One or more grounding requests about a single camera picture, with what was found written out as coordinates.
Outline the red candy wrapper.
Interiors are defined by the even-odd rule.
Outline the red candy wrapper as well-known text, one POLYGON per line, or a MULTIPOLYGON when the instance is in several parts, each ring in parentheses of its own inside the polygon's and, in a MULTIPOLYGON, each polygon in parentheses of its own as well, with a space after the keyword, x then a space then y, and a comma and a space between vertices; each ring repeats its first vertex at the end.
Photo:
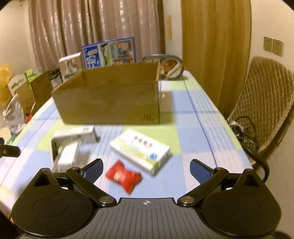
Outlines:
POLYGON ((120 184, 128 194, 142 179, 141 173, 126 169, 120 160, 107 171, 106 177, 120 184))

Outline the white green tablet box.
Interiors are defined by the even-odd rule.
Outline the white green tablet box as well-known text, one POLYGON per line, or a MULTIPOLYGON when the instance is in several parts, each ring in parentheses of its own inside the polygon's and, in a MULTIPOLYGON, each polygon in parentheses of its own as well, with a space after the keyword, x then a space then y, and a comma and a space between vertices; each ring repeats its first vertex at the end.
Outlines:
POLYGON ((128 129, 110 142, 110 147, 145 173, 153 176, 170 157, 170 146, 128 129))

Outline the white plastic bag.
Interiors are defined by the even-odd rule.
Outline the white plastic bag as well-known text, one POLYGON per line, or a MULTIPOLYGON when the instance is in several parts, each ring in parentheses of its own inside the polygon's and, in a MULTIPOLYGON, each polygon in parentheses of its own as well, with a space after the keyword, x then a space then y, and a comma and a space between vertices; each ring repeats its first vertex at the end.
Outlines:
POLYGON ((26 118, 18 94, 11 99, 2 115, 4 125, 8 127, 11 134, 19 134, 26 126, 26 118))

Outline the white block in plastic bag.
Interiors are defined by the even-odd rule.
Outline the white block in plastic bag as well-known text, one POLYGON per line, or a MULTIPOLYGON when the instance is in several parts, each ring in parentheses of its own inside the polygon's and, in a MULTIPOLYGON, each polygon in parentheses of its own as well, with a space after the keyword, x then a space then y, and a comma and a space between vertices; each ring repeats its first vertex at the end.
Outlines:
POLYGON ((51 141, 51 158, 53 160, 52 171, 65 172, 71 167, 82 168, 86 165, 90 156, 89 147, 81 140, 58 144, 51 141))

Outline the brown cardboard boxes left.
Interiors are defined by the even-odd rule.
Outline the brown cardboard boxes left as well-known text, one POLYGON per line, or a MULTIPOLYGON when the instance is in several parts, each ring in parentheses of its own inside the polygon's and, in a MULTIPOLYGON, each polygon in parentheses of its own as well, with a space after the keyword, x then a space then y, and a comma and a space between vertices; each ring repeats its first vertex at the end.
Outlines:
POLYGON ((25 115, 36 112, 50 98, 51 92, 62 83, 60 70, 50 70, 27 78, 17 75, 8 83, 12 96, 18 95, 25 115))

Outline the white ointment box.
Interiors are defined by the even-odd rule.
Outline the white ointment box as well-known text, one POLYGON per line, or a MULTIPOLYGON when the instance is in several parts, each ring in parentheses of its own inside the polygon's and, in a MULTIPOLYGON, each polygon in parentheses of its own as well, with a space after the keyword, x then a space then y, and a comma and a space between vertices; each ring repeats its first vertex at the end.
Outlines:
POLYGON ((84 143, 95 143, 99 141, 99 137, 96 133, 95 127, 83 126, 75 129, 68 129, 63 131, 55 132, 51 146, 65 146, 75 141, 82 141, 84 143))

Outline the checkered tablecloth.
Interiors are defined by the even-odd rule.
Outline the checkered tablecloth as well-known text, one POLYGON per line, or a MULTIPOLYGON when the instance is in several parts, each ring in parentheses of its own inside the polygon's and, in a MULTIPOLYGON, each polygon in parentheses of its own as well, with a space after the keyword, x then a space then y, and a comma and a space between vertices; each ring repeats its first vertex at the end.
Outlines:
MULTIPOLYGON (((99 141, 80 147, 86 163, 101 159, 108 171, 121 159, 110 142, 128 129, 170 146, 170 159, 158 173, 143 173, 132 191, 133 198, 179 198, 198 185, 190 173, 191 160, 233 173, 249 168, 250 162, 223 115, 188 72, 180 81, 163 81, 158 125, 97 125, 99 141)), ((72 129, 64 124, 54 101, 48 100, 17 136, 18 158, 1 159, 1 211, 8 216, 23 189, 40 168, 52 167, 51 139, 58 131, 72 129)))

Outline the small white product box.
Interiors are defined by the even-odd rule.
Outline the small white product box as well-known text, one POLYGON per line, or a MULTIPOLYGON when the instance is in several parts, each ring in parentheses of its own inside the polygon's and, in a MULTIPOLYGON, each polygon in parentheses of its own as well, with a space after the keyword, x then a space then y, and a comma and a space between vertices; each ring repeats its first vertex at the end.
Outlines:
POLYGON ((83 60, 81 52, 62 57, 58 61, 62 81, 65 82, 73 75, 83 70, 83 60))

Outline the quilted beige chair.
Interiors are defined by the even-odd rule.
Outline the quilted beige chair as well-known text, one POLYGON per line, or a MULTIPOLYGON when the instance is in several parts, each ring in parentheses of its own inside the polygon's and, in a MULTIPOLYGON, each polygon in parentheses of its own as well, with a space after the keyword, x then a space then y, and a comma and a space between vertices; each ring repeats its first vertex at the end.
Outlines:
POLYGON ((293 72, 273 59, 255 56, 228 121, 249 117, 259 149, 264 153, 293 107, 293 72))

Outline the brown curtain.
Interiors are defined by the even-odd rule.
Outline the brown curtain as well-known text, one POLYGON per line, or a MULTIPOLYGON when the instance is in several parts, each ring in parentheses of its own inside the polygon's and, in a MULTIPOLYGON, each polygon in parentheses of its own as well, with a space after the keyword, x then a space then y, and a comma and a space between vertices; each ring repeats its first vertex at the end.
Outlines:
POLYGON ((37 67, 53 70, 82 46, 133 37, 137 61, 165 53, 162 1, 29 1, 28 17, 37 67))

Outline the large brown cardboard box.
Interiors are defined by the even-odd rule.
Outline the large brown cardboard box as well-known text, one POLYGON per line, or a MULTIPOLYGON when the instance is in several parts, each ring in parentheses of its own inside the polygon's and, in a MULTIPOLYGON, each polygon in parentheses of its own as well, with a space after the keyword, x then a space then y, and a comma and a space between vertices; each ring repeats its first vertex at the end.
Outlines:
POLYGON ((65 124, 159 124, 159 64, 82 70, 51 95, 65 124))

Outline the blue milk carton box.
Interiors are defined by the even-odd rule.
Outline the blue milk carton box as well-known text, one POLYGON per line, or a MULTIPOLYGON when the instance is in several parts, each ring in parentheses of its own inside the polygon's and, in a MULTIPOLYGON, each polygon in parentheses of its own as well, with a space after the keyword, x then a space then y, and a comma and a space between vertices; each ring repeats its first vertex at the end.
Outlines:
POLYGON ((111 39, 82 46, 86 69, 136 62, 134 37, 111 39))

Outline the black instant rice bowl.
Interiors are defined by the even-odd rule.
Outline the black instant rice bowl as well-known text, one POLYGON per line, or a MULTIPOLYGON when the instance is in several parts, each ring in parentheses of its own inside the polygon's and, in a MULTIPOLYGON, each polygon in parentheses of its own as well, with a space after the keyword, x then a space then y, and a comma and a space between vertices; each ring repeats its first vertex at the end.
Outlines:
POLYGON ((157 62, 159 64, 159 79, 175 81, 179 80, 184 71, 182 60, 169 54, 153 54, 143 57, 144 62, 157 62))

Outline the wooden door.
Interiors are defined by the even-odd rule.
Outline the wooden door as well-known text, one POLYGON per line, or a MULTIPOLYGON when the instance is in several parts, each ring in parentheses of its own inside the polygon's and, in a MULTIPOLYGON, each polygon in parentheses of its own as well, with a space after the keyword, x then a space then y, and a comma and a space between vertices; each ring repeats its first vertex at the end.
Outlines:
POLYGON ((184 67, 229 117, 246 79, 251 44, 250 1, 182 1, 184 67))

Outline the wall socket plates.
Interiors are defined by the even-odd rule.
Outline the wall socket plates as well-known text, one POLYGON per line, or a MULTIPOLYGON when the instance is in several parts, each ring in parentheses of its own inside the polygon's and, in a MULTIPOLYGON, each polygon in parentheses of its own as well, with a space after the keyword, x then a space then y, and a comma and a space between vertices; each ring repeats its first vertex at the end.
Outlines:
POLYGON ((282 57, 284 53, 284 42, 264 36, 263 49, 264 51, 271 52, 282 57))

